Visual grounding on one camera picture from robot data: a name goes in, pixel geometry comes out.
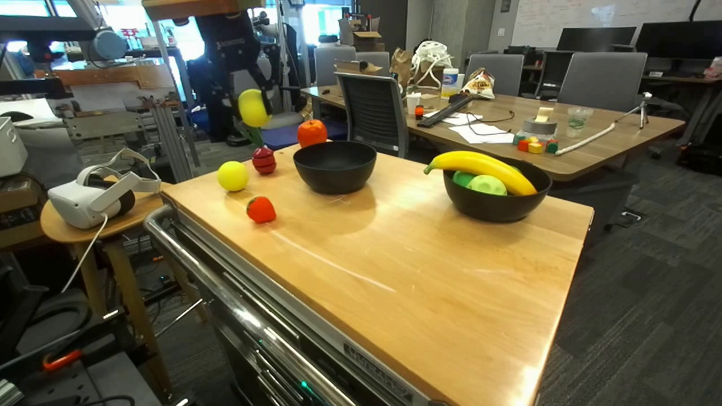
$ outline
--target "table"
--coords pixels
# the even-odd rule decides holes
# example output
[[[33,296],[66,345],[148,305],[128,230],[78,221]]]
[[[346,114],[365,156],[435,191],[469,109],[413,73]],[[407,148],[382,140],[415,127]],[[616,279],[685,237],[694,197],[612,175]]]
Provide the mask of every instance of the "table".
[[[344,333],[448,403],[531,403],[593,210],[549,195],[520,223],[459,213],[442,173],[378,156],[361,191],[313,194],[277,171],[225,194],[215,173],[166,197]],[[277,221],[253,224],[269,195]]]
[[[722,112],[722,77],[646,77],[646,80],[653,86],[669,83],[674,88],[702,90],[694,116],[686,124],[685,134],[677,140],[677,147],[702,144],[709,136],[715,116]]]
[[[148,345],[152,354],[152,358],[148,360],[148,371],[154,378],[152,385],[156,387],[159,395],[167,395],[172,383],[169,383],[166,363],[160,358],[160,346],[154,333],[154,324],[145,310],[145,297],[137,288],[131,258],[125,252],[123,239],[118,239],[123,231],[143,224],[145,217],[159,210],[160,204],[162,200],[159,194],[135,194],[133,210],[125,217],[112,219],[107,230],[100,233],[97,245],[103,245],[104,252],[109,255],[109,261],[113,266],[113,276],[123,296],[133,333],[137,342]],[[43,204],[40,227],[52,240],[70,245],[75,256],[83,255],[93,233],[97,231],[97,227],[79,230],[69,224],[51,200]],[[93,255],[86,256],[81,266],[81,276],[86,284],[86,296],[93,312],[97,315],[107,312],[107,296],[104,296],[104,285],[100,284],[100,270]]]
[[[337,88],[337,86],[307,88],[307,94],[321,104],[346,108],[341,88]],[[596,108],[593,116],[586,122],[585,131],[575,136],[572,136],[564,126],[567,108],[568,108],[567,104],[549,104],[549,102],[538,102],[538,99],[496,94],[495,102],[471,102],[467,105],[467,109],[480,112],[486,120],[495,122],[495,126],[498,126],[498,127],[520,131],[524,116],[536,116],[539,105],[555,105],[555,109],[559,114],[559,124],[563,124],[559,147],[585,140],[585,136],[608,127],[612,124],[612,120],[619,120],[623,114],[619,109]],[[670,134],[685,126],[682,120],[651,116],[651,124],[646,127],[638,127],[638,116],[626,116],[610,134],[606,134],[583,148],[575,148],[564,156],[552,156],[552,152],[533,156],[533,152],[518,151],[512,144],[467,144],[448,124],[423,127],[423,126],[415,126],[413,116],[407,116],[407,124],[408,124],[410,133],[429,136],[441,144],[450,144],[453,148],[479,148],[479,151],[488,151],[498,158],[531,162],[563,182],[583,177],[583,175],[600,169],[602,165],[608,165],[616,158],[623,158],[623,156],[651,144],[653,140]]]

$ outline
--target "floor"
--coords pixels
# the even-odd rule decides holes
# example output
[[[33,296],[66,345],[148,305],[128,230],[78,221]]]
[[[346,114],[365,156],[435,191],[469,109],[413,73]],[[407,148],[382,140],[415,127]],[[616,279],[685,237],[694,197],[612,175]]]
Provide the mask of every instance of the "floor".
[[[202,147],[207,167],[244,148]],[[720,403],[722,177],[643,158],[628,204],[646,219],[614,227],[579,273],[539,385],[539,403]],[[180,310],[169,297],[156,324]],[[160,337],[177,391],[237,403],[207,324],[186,317]]]

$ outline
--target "banana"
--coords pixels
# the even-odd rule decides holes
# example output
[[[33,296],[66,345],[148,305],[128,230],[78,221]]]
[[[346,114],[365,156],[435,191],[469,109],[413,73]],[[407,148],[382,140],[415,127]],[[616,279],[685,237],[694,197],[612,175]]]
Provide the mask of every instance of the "banana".
[[[538,187],[518,167],[479,151],[441,152],[429,162],[424,171],[429,173],[433,169],[488,173],[498,177],[518,195],[538,194]]]

